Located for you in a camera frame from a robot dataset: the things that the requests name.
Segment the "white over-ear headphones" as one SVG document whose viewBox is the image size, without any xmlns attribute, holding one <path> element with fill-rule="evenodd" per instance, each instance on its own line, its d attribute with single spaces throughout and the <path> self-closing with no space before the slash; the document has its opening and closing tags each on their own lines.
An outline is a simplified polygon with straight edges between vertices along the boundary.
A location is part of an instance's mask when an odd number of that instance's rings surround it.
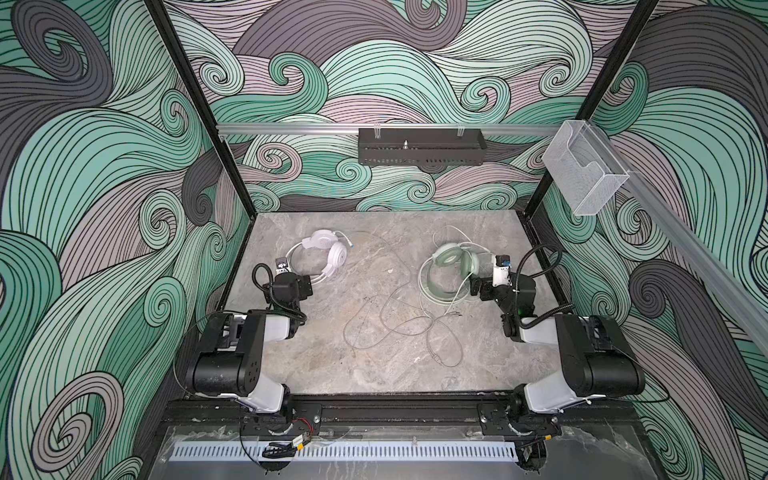
<svg viewBox="0 0 768 480">
<path fill-rule="evenodd" d="M 329 280 L 340 270 L 348 258 L 349 250 L 354 247 L 351 239 L 342 231 L 320 229 L 314 231 L 309 237 L 293 245 L 285 255 L 285 266 L 289 272 L 294 273 L 292 266 L 293 254 L 299 249 L 321 250 L 326 253 L 326 264 L 319 274 L 310 275 L 310 283 L 318 285 Z"/>
</svg>

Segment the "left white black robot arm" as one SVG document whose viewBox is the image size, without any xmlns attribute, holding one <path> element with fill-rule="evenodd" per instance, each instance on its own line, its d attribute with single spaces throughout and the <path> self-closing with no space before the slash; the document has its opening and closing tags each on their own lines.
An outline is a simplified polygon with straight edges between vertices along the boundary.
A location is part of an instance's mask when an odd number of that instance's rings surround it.
<svg viewBox="0 0 768 480">
<path fill-rule="evenodd" d="M 244 314 L 218 312 L 203 330 L 187 368 L 187 389 L 205 398 L 238 402 L 258 414 L 276 414 L 286 404 L 289 388 L 262 372 L 264 347 L 293 338 L 306 322 L 300 303 L 312 296 L 310 277 L 293 272 L 270 274 L 257 288 L 266 309 Z"/>
</svg>

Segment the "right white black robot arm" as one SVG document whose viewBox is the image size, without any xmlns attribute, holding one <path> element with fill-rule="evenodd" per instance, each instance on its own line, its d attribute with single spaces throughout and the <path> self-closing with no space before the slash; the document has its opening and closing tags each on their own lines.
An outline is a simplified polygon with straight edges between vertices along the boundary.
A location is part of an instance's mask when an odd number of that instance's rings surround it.
<svg viewBox="0 0 768 480">
<path fill-rule="evenodd" d="M 505 336 L 518 343 L 554 347 L 559 367 L 554 373 L 515 389 L 511 409 L 516 416 L 546 415 L 592 400 L 638 395 L 646 378 L 617 322 L 554 308 L 534 313 L 535 281 L 525 274 L 503 280 L 469 277 L 470 294 L 496 304 Z"/>
</svg>

